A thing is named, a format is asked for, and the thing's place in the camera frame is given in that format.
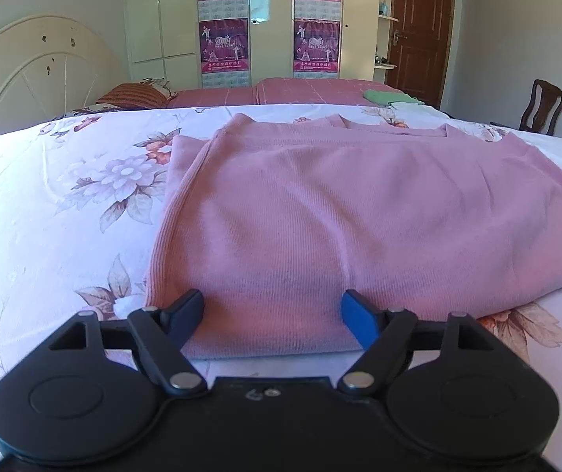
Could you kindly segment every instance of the floral bedsheet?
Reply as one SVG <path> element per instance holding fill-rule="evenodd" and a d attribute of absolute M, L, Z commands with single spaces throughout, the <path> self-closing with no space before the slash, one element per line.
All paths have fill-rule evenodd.
<path fill-rule="evenodd" d="M 0 377 L 72 314 L 125 317 L 144 301 L 172 139 L 209 138 L 238 112 L 271 122 L 340 114 L 355 122 L 433 128 L 445 122 L 496 141 L 505 128 L 449 119 L 430 107 L 257 105 L 111 112 L 0 136 Z M 562 168 L 562 139 L 517 133 Z M 562 289 L 481 323 L 529 361 L 562 403 Z M 415 362 L 432 358 L 417 354 Z M 122 352 L 110 352 L 118 361 Z M 330 376 L 357 353 L 198 361 L 218 375 Z M 546 456 L 562 470 L 561 421 Z"/>

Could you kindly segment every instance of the wooden door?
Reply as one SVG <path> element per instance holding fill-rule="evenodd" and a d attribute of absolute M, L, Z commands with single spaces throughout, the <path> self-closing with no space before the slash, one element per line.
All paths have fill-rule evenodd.
<path fill-rule="evenodd" d="M 392 87 L 438 108 L 447 69 L 454 0 L 392 0 L 388 74 Z"/>

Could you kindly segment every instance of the wardrobe door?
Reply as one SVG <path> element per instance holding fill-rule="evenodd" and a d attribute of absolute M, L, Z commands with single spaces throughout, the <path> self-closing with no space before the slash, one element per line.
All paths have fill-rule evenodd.
<path fill-rule="evenodd" d="M 379 0 L 343 0 L 340 78 L 372 80 Z"/>
<path fill-rule="evenodd" d="M 125 0 L 125 10 L 131 63 L 160 58 L 158 0 Z"/>
<path fill-rule="evenodd" d="M 145 78 L 164 78 L 165 66 L 162 58 L 148 60 L 145 62 L 131 63 L 131 81 L 141 81 Z"/>
<path fill-rule="evenodd" d="M 174 90 L 197 89 L 198 0 L 160 0 L 165 75 Z"/>
<path fill-rule="evenodd" d="M 264 78 L 291 78 L 292 0 L 250 0 L 252 84 Z"/>

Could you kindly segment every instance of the chair back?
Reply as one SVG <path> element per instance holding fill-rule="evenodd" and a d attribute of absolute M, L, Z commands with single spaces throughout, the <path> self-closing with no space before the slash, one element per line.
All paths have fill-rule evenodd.
<path fill-rule="evenodd" d="M 534 117 L 532 119 L 532 126 L 527 124 L 530 116 L 532 116 L 532 112 L 534 111 L 534 107 L 536 105 L 537 99 L 537 89 L 541 89 L 541 100 L 539 102 L 539 107 L 534 113 Z M 558 116 L 560 112 L 562 112 L 562 90 L 555 85 L 552 85 L 548 81 L 544 80 L 535 80 L 534 85 L 532 86 L 532 97 L 530 98 L 530 105 L 528 105 L 523 117 L 521 118 L 521 125 L 519 126 L 520 131 L 530 131 L 531 133 L 540 133 L 543 131 L 545 124 L 547 122 L 547 118 L 549 118 L 549 114 L 554 109 L 554 106 L 558 103 L 560 99 L 560 103 L 556 108 L 556 111 L 552 115 L 552 118 L 549 122 L 549 127 L 547 128 L 547 134 L 553 136 L 556 131 L 556 122 L 558 121 Z"/>

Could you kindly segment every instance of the folded pink sweater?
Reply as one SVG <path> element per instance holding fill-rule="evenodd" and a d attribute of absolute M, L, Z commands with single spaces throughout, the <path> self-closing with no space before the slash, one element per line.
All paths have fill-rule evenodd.
<path fill-rule="evenodd" d="M 192 358 L 357 349 L 346 289 L 443 320 L 562 288 L 562 171 L 536 148 L 342 123 L 175 138 L 147 304 L 203 292 Z"/>

